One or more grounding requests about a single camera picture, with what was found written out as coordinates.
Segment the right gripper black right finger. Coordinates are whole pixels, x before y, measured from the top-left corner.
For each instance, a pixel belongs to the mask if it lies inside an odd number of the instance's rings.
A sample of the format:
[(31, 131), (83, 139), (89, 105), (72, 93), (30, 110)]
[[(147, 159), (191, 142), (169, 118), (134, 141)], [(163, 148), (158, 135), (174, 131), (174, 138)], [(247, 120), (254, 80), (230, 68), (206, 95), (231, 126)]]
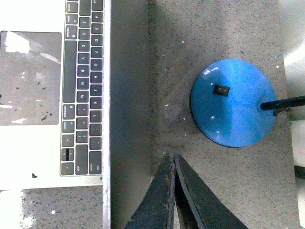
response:
[(175, 200), (182, 229), (245, 229), (236, 217), (209, 189), (181, 156), (174, 156), (176, 166)]

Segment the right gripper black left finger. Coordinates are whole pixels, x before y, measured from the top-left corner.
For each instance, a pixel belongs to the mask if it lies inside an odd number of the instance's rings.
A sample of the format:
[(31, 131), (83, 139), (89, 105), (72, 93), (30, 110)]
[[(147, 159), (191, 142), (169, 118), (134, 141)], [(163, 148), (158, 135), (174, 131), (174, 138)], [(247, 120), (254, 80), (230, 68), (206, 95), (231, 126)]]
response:
[(175, 205), (174, 156), (166, 154), (126, 229), (172, 229)]

